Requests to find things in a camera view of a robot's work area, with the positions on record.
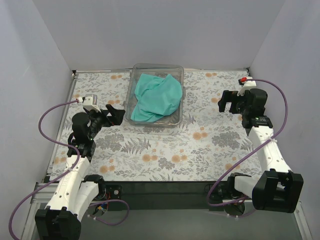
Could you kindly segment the teal t shirt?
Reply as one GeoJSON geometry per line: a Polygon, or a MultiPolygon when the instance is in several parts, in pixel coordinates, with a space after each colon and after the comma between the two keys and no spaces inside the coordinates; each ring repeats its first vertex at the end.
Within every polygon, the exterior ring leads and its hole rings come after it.
{"type": "Polygon", "coordinates": [[[153,123],[174,113],[183,97],[181,83],[171,74],[165,78],[141,74],[134,90],[137,104],[130,119],[153,123]]]}

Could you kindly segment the clear plastic bin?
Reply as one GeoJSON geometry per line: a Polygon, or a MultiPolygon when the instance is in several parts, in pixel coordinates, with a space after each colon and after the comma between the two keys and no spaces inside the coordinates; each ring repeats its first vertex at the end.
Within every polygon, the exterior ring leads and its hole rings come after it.
{"type": "Polygon", "coordinates": [[[129,87],[126,95],[126,100],[124,104],[125,109],[125,121],[131,125],[142,125],[148,127],[168,127],[174,128],[179,125],[183,118],[183,98],[184,98],[184,69],[179,65],[168,65],[168,64],[151,64],[151,63],[138,63],[134,65],[132,73],[130,75],[129,87]],[[172,75],[178,82],[180,82],[182,87],[182,98],[180,100],[179,107],[177,110],[155,122],[139,122],[132,121],[131,114],[137,104],[137,99],[135,97],[135,88],[141,74],[147,74],[152,76],[157,76],[160,78],[165,78],[167,75],[172,75]]]}

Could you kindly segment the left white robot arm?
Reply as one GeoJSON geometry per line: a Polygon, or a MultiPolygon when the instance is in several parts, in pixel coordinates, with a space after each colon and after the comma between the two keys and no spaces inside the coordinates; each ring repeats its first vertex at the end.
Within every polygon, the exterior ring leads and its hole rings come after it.
{"type": "Polygon", "coordinates": [[[62,178],[44,209],[35,214],[41,240],[77,240],[81,234],[81,220],[90,206],[106,212],[110,202],[121,202],[121,187],[108,186],[103,176],[87,175],[96,143],[94,138],[102,128],[119,126],[125,110],[110,104],[105,109],[84,106],[72,121],[67,141],[67,159],[62,178]]]}

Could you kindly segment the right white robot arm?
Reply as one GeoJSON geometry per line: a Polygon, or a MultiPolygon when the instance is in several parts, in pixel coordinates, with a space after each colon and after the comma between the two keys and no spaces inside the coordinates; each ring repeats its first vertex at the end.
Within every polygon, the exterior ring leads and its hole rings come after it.
{"type": "Polygon", "coordinates": [[[243,194],[248,196],[257,210],[293,213],[304,180],[301,174],[292,172],[272,139],[273,124],[265,115],[267,98],[268,94],[258,88],[242,93],[225,90],[218,102],[220,112],[230,103],[229,112],[242,116],[242,126],[257,151],[262,171],[258,180],[243,173],[232,173],[227,179],[226,192],[232,199],[243,194]]]}

